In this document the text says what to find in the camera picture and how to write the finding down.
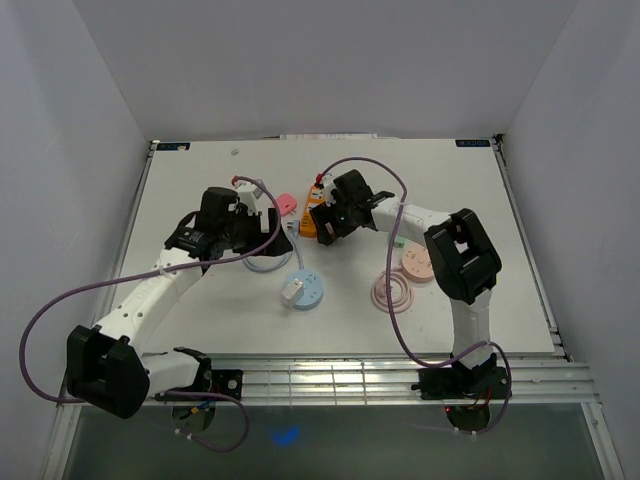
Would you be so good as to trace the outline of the white charger plug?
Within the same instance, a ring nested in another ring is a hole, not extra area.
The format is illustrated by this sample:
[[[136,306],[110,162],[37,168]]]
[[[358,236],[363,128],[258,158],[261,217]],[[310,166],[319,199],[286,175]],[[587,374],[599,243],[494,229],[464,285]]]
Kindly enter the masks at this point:
[[[281,289],[280,298],[287,308],[294,308],[297,302],[304,296],[304,282],[292,278],[288,280]]]

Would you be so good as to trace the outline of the blue round power socket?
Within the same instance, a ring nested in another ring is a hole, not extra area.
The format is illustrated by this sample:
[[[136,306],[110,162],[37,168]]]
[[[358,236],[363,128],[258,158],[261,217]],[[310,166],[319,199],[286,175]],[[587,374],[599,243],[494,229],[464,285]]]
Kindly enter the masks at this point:
[[[283,285],[290,279],[297,278],[304,282],[304,296],[297,302],[294,310],[307,311],[317,307],[324,298],[324,280],[313,269],[298,269],[288,275]]]

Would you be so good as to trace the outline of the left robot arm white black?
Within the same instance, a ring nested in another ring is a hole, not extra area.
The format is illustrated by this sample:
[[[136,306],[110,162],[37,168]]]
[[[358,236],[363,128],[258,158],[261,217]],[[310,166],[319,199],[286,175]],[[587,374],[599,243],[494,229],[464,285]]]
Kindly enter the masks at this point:
[[[152,396],[201,399],[213,391],[211,359],[188,347],[148,354],[154,331],[180,298],[227,251],[243,257],[291,252],[277,205],[259,204],[254,187],[209,187],[198,210],[165,241],[149,277],[93,327],[76,327],[66,343],[67,391],[119,418]]]

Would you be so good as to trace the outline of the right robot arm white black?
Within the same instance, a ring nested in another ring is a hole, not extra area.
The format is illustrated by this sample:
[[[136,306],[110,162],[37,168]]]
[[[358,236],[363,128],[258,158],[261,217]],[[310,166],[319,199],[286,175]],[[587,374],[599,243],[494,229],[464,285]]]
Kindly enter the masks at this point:
[[[511,375],[499,366],[503,352],[490,339],[489,303],[501,259],[477,215],[446,214],[406,203],[391,192],[374,192],[357,170],[323,188],[324,200],[310,210],[322,245],[358,228],[402,236],[427,250],[434,278],[449,298],[453,347],[448,360],[421,362],[414,389],[424,400],[483,396],[507,399]]]

